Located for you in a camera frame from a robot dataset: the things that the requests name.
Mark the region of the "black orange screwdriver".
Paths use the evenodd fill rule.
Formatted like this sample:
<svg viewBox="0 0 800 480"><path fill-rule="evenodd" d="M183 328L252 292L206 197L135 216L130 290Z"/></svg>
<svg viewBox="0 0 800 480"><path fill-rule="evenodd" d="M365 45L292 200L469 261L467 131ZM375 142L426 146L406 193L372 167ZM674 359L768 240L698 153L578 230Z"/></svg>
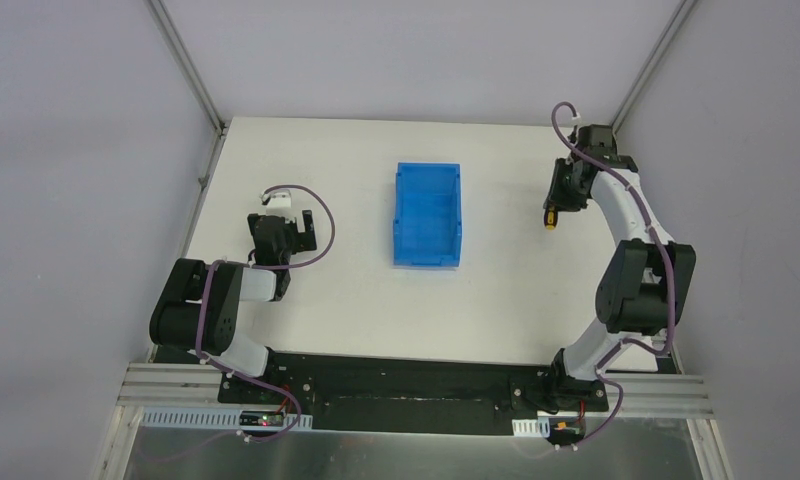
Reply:
<svg viewBox="0 0 800 480"><path fill-rule="evenodd" d="M554 230L558 224L558 211L554 206L545 208L544 226L547 230Z"/></svg>

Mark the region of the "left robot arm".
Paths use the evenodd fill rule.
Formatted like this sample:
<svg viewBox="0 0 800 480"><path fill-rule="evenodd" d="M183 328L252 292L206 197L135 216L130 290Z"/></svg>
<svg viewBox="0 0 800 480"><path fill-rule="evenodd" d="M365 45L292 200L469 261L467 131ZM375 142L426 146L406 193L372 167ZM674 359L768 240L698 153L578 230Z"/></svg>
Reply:
<svg viewBox="0 0 800 480"><path fill-rule="evenodd" d="M247 224L254 241L251 258L260 267L221 261L178 259L151 315L153 344L199 353L224 369L258 378L271 349L238 330L246 302L282 300L291 281L291 257L317 249L313 213L302 212L304 229L293 217L252 213Z"/></svg>

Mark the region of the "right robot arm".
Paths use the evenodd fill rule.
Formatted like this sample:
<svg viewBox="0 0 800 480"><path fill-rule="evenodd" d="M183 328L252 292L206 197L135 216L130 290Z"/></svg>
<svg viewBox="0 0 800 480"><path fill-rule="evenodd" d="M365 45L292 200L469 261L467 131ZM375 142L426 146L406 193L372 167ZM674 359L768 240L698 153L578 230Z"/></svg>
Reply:
<svg viewBox="0 0 800 480"><path fill-rule="evenodd" d="M570 153L554 165L543 223L554 229L562 213L599 206L615 251L595 294L595 317L572 345L554 357L546 393L565 398L603 396L602 373L637 346L666 354L680 321L696 264L692 246L679 243L655 216L635 161L619 154L611 127L575 127Z"/></svg>

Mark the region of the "blue plastic bin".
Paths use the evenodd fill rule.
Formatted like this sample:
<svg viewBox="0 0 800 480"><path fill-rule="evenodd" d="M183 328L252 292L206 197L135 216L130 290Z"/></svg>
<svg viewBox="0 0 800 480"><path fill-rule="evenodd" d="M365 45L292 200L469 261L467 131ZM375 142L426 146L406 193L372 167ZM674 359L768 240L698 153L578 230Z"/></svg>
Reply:
<svg viewBox="0 0 800 480"><path fill-rule="evenodd" d="M399 267L456 268L460 265L462 237L460 165L398 163L393 263Z"/></svg>

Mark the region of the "left controller board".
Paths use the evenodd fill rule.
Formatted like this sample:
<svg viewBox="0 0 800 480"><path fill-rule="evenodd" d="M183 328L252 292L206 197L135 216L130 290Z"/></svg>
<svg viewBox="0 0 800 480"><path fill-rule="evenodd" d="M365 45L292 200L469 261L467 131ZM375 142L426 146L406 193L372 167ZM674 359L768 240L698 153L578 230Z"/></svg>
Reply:
<svg viewBox="0 0 800 480"><path fill-rule="evenodd" d="M242 411L239 424L245 427L278 428L285 423L286 414L275 411Z"/></svg>

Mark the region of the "controller board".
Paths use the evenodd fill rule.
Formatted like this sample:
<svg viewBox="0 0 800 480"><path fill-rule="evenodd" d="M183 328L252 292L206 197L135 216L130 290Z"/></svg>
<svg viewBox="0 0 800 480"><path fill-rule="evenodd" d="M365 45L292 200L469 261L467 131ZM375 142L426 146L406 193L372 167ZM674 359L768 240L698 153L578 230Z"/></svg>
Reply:
<svg viewBox="0 0 800 480"><path fill-rule="evenodd" d="M239 424L245 427L278 428L285 423L286 414L275 411L242 411Z"/></svg>
<svg viewBox="0 0 800 480"><path fill-rule="evenodd" d="M551 418L550 434L547 440L554 445L572 445L579 443L586 435L584 418Z"/></svg>

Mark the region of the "right controller board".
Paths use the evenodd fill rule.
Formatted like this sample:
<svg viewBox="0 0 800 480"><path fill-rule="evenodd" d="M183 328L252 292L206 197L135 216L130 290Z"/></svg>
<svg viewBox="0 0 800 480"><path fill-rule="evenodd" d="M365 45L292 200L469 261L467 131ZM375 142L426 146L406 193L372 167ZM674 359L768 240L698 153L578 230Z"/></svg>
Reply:
<svg viewBox="0 0 800 480"><path fill-rule="evenodd" d="M579 443L586 435L584 418L551 418L550 434L547 440L554 445L572 445Z"/></svg>

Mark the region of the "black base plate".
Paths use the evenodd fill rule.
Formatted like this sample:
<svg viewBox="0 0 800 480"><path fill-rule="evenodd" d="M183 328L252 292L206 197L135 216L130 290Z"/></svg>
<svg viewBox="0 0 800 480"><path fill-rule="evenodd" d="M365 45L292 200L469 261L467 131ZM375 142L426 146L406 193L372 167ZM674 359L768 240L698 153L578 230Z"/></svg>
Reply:
<svg viewBox="0 0 800 480"><path fill-rule="evenodd" d="M436 362L277 352L259 387L222 378L223 404L273 405L285 389L320 430L509 435L538 413L609 409L598 380L573 380L553 365Z"/></svg>

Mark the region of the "aluminium frame rail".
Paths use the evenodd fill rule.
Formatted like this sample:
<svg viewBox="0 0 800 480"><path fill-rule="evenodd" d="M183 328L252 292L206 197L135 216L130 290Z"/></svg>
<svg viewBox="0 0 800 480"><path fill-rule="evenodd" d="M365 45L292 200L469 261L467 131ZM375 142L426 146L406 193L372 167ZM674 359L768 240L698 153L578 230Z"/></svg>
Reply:
<svg viewBox="0 0 800 480"><path fill-rule="evenodd" d="M206 407L217 404L222 374L200 364L131 363L118 406Z"/></svg>

